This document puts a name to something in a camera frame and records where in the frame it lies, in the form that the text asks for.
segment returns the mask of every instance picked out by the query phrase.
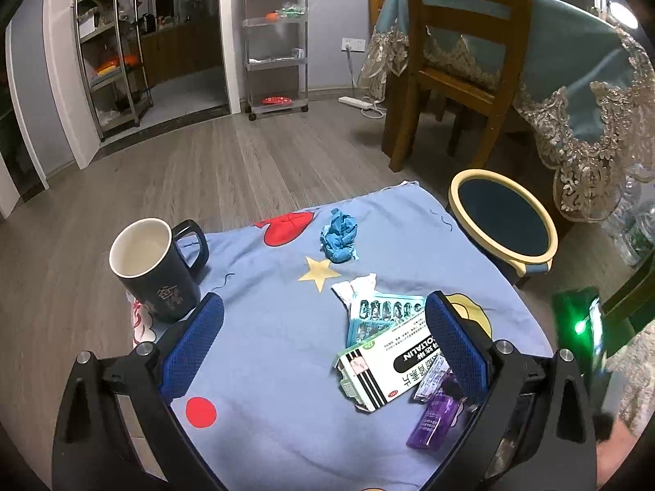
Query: person's skin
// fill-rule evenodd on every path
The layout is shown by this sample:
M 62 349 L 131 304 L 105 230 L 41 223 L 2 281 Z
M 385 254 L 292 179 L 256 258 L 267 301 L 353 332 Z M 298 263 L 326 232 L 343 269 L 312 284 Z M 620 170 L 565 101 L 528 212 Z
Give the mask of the person's skin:
M 610 439 L 596 445 L 596 481 L 600 489 L 617 471 L 635 446 L 634 437 L 623 421 L 617 419 Z

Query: metal screw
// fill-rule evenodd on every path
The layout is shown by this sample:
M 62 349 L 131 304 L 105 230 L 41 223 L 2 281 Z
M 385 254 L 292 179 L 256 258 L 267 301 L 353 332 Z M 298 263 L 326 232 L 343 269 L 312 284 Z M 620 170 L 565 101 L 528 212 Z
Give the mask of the metal screw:
M 154 348 L 155 346 L 152 343 L 142 342 L 136 346 L 136 353 L 139 356 L 148 356 L 148 354 L 150 354 Z
M 573 353 L 568 349 L 560 349 L 559 357 L 565 362 L 573 362 L 574 359 Z
M 89 351 L 82 351 L 77 355 L 77 363 L 86 363 L 91 360 L 91 353 Z
M 501 354 L 512 354 L 514 346 L 507 340 L 498 340 L 496 342 L 496 349 Z

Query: red circle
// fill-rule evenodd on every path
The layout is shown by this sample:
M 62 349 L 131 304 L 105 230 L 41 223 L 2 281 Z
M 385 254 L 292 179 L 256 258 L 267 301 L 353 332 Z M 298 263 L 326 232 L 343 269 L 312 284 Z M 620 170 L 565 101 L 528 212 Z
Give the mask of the red circle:
M 202 396 L 192 396 L 187 401 L 187 419 L 195 428 L 207 428 L 216 420 L 216 408 Z

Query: green led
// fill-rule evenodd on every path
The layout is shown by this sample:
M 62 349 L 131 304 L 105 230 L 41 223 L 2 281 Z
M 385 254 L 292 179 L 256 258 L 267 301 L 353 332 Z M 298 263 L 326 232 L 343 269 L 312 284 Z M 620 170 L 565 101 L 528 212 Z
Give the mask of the green led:
M 582 334 L 587 329 L 587 320 L 578 321 L 575 324 L 576 334 Z

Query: power strip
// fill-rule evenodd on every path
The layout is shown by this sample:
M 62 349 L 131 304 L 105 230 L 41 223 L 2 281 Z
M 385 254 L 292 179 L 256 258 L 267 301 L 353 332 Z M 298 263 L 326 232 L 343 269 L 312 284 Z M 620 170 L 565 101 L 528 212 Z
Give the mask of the power strip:
M 355 99 L 348 96 L 340 97 L 339 103 L 343 103 L 344 105 L 349 105 L 355 108 L 371 108 L 373 106 L 373 104 L 369 103 L 368 101 L 362 101 L 361 99 Z

